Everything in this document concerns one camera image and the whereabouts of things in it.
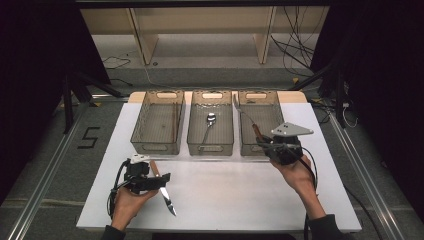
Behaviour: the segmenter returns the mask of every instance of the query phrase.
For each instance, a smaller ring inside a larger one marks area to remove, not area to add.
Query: utensil
[[[249,118],[249,120],[252,122],[252,128],[253,131],[255,132],[256,137],[258,137],[261,141],[264,140],[261,131],[259,130],[258,125],[256,125],[255,121],[253,121],[253,119],[245,112],[243,112],[243,110],[241,109],[239,102],[237,101],[237,97],[234,94],[233,95],[233,103],[234,103],[234,107],[236,108],[236,110],[240,113],[240,114],[244,114],[247,118]]]
[[[206,116],[207,128],[206,128],[205,136],[203,137],[202,145],[204,145],[206,143],[206,140],[208,139],[208,135],[209,135],[209,129],[215,123],[216,123],[216,115],[215,115],[215,113],[209,113],[208,116]],[[200,148],[199,152],[200,152],[200,154],[203,153],[203,147]]]
[[[150,168],[152,169],[152,172],[156,177],[160,177],[159,169],[154,160],[150,160]],[[165,200],[165,204],[168,207],[169,211],[174,216],[177,216],[177,212],[175,211],[174,205],[172,205],[171,198],[169,197],[169,194],[168,194],[168,191],[166,191],[166,188],[161,187],[159,191],[162,193],[163,199]]]

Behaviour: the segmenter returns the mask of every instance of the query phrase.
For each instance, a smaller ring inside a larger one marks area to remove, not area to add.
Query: sleeve
[[[352,235],[340,232],[334,214],[309,220],[308,225],[311,228],[313,240],[354,240]]]
[[[123,240],[124,238],[125,232],[121,232],[112,226],[106,225],[101,240]]]

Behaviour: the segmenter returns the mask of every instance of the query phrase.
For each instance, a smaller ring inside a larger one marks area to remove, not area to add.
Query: spoon
[[[216,115],[215,113],[209,113],[206,117],[206,123],[208,124],[208,127],[211,127],[216,122]]]
[[[205,136],[203,137],[202,145],[204,145],[206,143],[206,139],[208,139],[209,129],[215,123],[216,123],[216,115],[215,115],[215,113],[209,113],[208,116],[206,116],[207,128],[206,128]],[[203,153],[203,147],[202,146],[200,148],[199,153],[200,153],[200,155],[202,155],[202,153]]]

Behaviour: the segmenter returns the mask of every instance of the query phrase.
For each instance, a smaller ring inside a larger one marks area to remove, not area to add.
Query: white tabletop
[[[190,100],[190,94],[186,93],[180,154],[151,156],[157,159],[162,174],[171,173],[167,190],[177,217],[168,211],[158,193],[144,205],[128,228],[153,232],[273,233],[303,230],[305,209],[300,198],[265,157],[240,155],[238,132],[234,134],[233,155],[230,157],[189,155],[186,139]],[[141,106],[138,103],[124,104],[77,227],[100,230],[110,224],[107,198],[119,166],[135,153],[130,138]],[[308,103],[282,103],[281,109],[285,121],[314,130],[314,134],[299,136],[299,140],[315,158],[319,175],[317,193],[324,209],[336,215],[341,231],[361,230],[312,107]],[[234,129],[238,131],[238,115],[233,110]]]

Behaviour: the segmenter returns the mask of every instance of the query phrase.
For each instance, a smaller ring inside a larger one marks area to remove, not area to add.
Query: wire
[[[112,59],[112,58],[114,58],[114,59],[117,59],[117,60],[120,60],[120,61],[125,61],[124,63],[122,63],[122,64],[120,64],[120,65],[118,65],[118,66],[116,66],[116,67],[113,67],[113,68],[109,68],[109,67],[106,67],[106,69],[117,69],[117,68],[119,68],[119,67],[122,67],[122,66],[125,66],[125,65],[127,65],[128,63],[130,63],[131,62],[131,60],[130,59],[128,59],[128,58],[119,58],[119,57],[114,57],[114,56],[112,56],[112,57],[108,57],[108,58],[106,58],[105,60],[103,60],[102,62],[103,63],[108,63],[108,60],[109,59]]]
[[[311,99],[308,99],[308,102],[311,103],[312,108],[321,110],[325,112],[326,114],[320,121],[318,121],[319,125],[328,123],[330,121],[330,115],[331,115],[331,112],[334,112],[334,108],[335,108],[334,106],[327,106],[325,104],[322,104],[320,102],[317,102]]]
[[[111,78],[110,80],[111,80],[111,81],[120,81],[120,82],[123,82],[123,83],[127,84],[127,85],[128,85],[128,86],[130,86],[130,87],[134,86],[134,84],[129,83],[129,82],[126,82],[126,81],[124,81],[124,80],[122,80],[122,79],[120,79],[120,78]]]
[[[283,43],[283,42],[280,42],[280,41],[275,40],[275,39],[273,38],[273,36],[272,36],[272,35],[271,35],[271,38],[272,38],[272,40],[274,40],[274,42],[275,42],[275,43],[283,44],[283,45],[287,45],[287,46],[289,46],[289,47],[291,47],[291,48],[295,48],[295,49],[301,50],[301,48],[300,48],[300,47],[296,47],[296,46],[294,46],[294,45],[287,44],[287,43]],[[308,48],[306,51],[307,51],[308,53],[310,53],[310,54],[313,54],[313,53],[314,53],[314,50],[313,50],[313,49],[309,49],[309,48]]]
[[[315,186],[315,190],[317,189],[317,187],[318,187],[318,170],[317,170],[317,165],[316,165],[316,163],[315,163],[315,159],[314,159],[314,156],[312,156],[312,153],[308,150],[308,149],[306,149],[306,148],[304,148],[304,147],[302,147],[302,149],[303,150],[305,150],[306,152],[308,152],[308,154],[309,154],[309,156],[311,157],[311,159],[312,159],[312,163],[314,164],[314,170],[315,170],[315,184],[314,184],[314,186]]]
[[[295,21],[295,23],[294,23],[294,25],[293,25],[293,24],[292,24],[292,21],[291,21],[291,19],[290,19],[290,17],[289,17],[289,15],[288,15],[288,13],[287,13],[286,7],[283,7],[283,10],[284,10],[284,12],[285,12],[285,14],[286,14],[287,20],[289,21],[289,23],[290,23],[290,27],[291,27],[291,29],[292,29],[292,33],[290,34],[290,39],[291,39],[291,38],[293,38],[293,40],[294,40],[295,42],[297,42],[297,43],[299,44],[299,46],[302,48],[302,47],[303,47],[302,41],[300,40],[300,37],[299,37],[298,32],[296,32],[296,30],[295,30],[295,28],[297,28],[297,22],[298,22],[297,20],[298,20],[298,17],[299,17],[299,7],[296,7],[295,9],[296,9],[296,15],[295,15],[296,21]],[[303,55],[303,51],[300,51],[300,54],[302,55],[302,58],[303,58],[303,60],[304,60],[304,61],[305,61],[305,63],[306,63],[307,61],[306,61],[306,59],[305,59],[305,56]]]
[[[315,31],[318,29],[318,26],[321,24],[322,17],[324,16],[325,9],[326,9],[326,6],[322,8],[321,16],[319,17],[318,23],[317,25],[315,25],[314,30],[312,30],[311,35],[309,35],[309,37],[305,41],[303,41],[302,44],[305,44],[314,35]]]
[[[282,51],[284,54],[289,55],[289,57],[291,57],[293,60],[295,60],[296,62],[298,62],[300,65],[304,66],[305,68],[311,70],[311,68],[306,65],[305,63],[301,62],[299,59],[297,59],[295,56],[291,55],[290,53],[287,52],[287,46],[291,46],[290,44],[286,44],[286,49],[282,49],[279,45],[279,42],[277,42],[274,37],[271,35],[271,39],[274,41],[274,43],[277,45],[277,47],[280,49],[280,51]]]
[[[127,158],[127,160],[122,162],[121,166],[119,167],[118,174],[116,175],[115,184],[113,185],[113,188],[110,190],[109,197],[107,198],[106,209],[110,218],[113,218],[113,213],[115,211],[115,197],[116,197],[116,194],[118,193],[118,189],[122,186],[127,185],[130,182],[130,180],[127,180],[118,185],[118,181],[119,181],[119,177],[121,176],[122,169],[125,166],[127,166],[129,162],[130,162],[129,158]]]
[[[368,216],[368,218],[371,221],[371,224],[373,225],[375,232],[377,233],[377,236],[379,239],[383,239],[383,236],[380,233],[380,230],[378,230],[377,224],[375,223],[375,221],[372,219],[371,214],[369,213],[369,211],[366,209],[365,205],[359,200],[358,197],[356,197],[347,187],[346,185],[343,184],[343,187],[346,189],[346,192],[348,192],[361,206],[361,208],[364,210],[365,214]]]
[[[356,118],[356,120],[355,120],[355,125],[350,125],[350,124],[349,124],[349,122],[348,122],[348,121],[347,121],[347,119],[346,119],[346,116],[345,116],[345,111],[346,111],[346,109],[347,109],[347,107],[344,107],[344,108],[343,108],[343,119],[345,120],[346,124],[347,124],[349,127],[354,128],[354,127],[356,127],[356,125],[358,125],[358,118]]]

